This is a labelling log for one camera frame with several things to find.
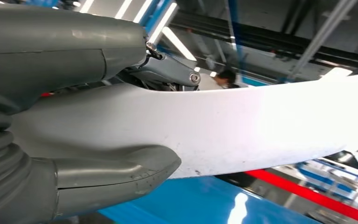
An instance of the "bolt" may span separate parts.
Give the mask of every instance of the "bolt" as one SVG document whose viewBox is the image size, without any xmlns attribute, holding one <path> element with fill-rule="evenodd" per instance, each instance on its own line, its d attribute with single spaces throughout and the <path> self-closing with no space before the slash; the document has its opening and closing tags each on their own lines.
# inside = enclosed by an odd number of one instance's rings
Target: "bolt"
<svg viewBox="0 0 358 224">
<path fill-rule="evenodd" d="M 201 77 L 197 72 L 192 72 L 190 73 L 190 77 L 189 77 L 190 81 L 194 84 L 198 84 L 201 81 Z"/>
<path fill-rule="evenodd" d="M 147 48 L 149 48 L 150 50 L 153 50 L 153 51 L 157 50 L 156 45 L 154 45 L 154 43 L 152 43 L 152 42 L 146 42 L 146 46 L 147 46 Z"/>
</svg>

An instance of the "blue floor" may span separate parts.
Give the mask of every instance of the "blue floor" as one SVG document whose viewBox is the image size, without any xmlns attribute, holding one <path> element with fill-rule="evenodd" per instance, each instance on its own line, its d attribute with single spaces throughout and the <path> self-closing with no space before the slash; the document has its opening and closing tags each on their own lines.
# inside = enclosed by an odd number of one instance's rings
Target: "blue floor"
<svg viewBox="0 0 358 224">
<path fill-rule="evenodd" d="M 120 224 L 317 224 L 215 177 L 168 180 L 151 194 L 100 210 Z"/>
</svg>

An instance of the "dark hair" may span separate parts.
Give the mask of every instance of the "dark hair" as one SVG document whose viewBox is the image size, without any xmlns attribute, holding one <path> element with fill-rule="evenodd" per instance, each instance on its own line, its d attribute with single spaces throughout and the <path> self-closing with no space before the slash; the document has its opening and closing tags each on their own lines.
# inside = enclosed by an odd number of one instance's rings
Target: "dark hair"
<svg viewBox="0 0 358 224">
<path fill-rule="evenodd" d="M 218 78 L 227 79 L 228 84 L 235 83 L 237 75 L 231 70 L 224 70 L 217 75 Z"/>
<path fill-rule="evenodd" d="M 228 84 L 228 88 L 229 89 L 236 89 L 236 88 L 240 88 L 240 86 L 237 85 L 237 84 Z"/>
</svg>

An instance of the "red line on floor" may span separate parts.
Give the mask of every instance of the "red line on floor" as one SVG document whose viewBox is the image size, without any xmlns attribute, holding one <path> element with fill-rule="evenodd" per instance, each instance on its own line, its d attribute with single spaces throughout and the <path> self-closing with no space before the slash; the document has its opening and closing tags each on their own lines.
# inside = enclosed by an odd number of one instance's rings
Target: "red line on floor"
<svg viewBox="0 0 358 224">
<path fill-rule="evenodd" d="M 319 193 L 316 193 L 306 187 L 299 186 L 296 183 L 288 181 L 280 176 L 277 176 L 275 174 L 269 173 L 264 170 L 253 170 L 253 171 L 247 171 L 245 173 L 249 174 L 251 176 L 254 176 L 260 180 L 263 180 L 265 182 L 268 182 L 272 185 L 275 185 L 279 188 L 287 190 L 293 194 L 301 196 L 305 199 L 308 199 L 312 202 L 315 202 L 315 203 L 317 203 L 321 206 L 324 206 L 328 209 L 331 209 L 338 213 L 341 213 L 347 217 L 358 220 L 358 210 L 357 209 L 355 209 L 351 206 L 348 206 L 346 204 L 343 204 L 341 202 L 338 202 L 336 200 L 333 200 L 333 199 L 326 197 L 324 195 L 321 195 Z"/>
</svg>

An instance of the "ceiling light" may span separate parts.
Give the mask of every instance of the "ceiling light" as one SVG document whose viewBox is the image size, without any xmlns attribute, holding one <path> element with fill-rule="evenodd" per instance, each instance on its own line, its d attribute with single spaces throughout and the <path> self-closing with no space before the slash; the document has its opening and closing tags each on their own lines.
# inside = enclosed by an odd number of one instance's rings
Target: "ceiling light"
<svg viewBox="0 0 358 224">
<path fill-rule="evenodd" d="M 137 16 L 135 16 L 135 19 L 134 19 L 134 23 L 139 23 L 143 17 L 143 15 L 145 14 L 146 10 L 149 8 L 150 4 L 151 4 L 151 1 L 152 0 L 146 0 L 141 9 L 139 10 Z"/>
<path fill-rule="evenodd" d="M 73 2 L 73 5 L 76 6 L 76 7 L 80 7 L 80 6 L 81 6 L 80 2 L 78 2 L 78 1 L 74 1 L 74 2 Z"/>
<path fill-rule="evenodd" d="M 120 9 L 118 10 L 116 16 L 115 16 L 115 19 L 121 19 L 125 13 L 125 11 L 127 11 L 128 9 L 128 6 L 130 6 L 132 0 L 125 0 L 123 2 L 123 4 L 121 5 Z"/>
<path fill-rule="evenodd" d="M 165 27 L 166 23 L 168 22 L 168 19 L 171 17 L 173 11 L 176 9 L 176 2 L 173 2 L 167 12 L 164 14 L 163 18 L 161 19 L 160 23 L 157 25 L 156 29 L 154 30 L 153 34 L 150 36 L 149 41 L 154 43 L 157 40 L 158 35 L 161 33 L 163 28 Z"/>
<path fill-rule="evenodd" d="M 92 3 L 94 2 L 94 0 L 86 0 L 86 2 L 83 4 L 82 9 L 80 9 L 79 12 L 81 13 L 87 13 L 92 5 Z"/>
<path fill-rule="evenodd" d="M 332 79 L 344 78 L 350 74 L 352 74 L 351 70 L 335 67 L 331 69 L 329 72 L 327 72 L 326 75 L 322 76 L 320 79 L 332 80 Z"/>
<path fill-rule="evenodd" d="M 190 51 L 184 46 L 182 41 L 172 32 L 168 27 L 163 28 L 163 34 L 175 45 L 175 47 L 185 56 L 185 58 L 196 61 L 195 57 L 190 53 Z"/>
</svg>

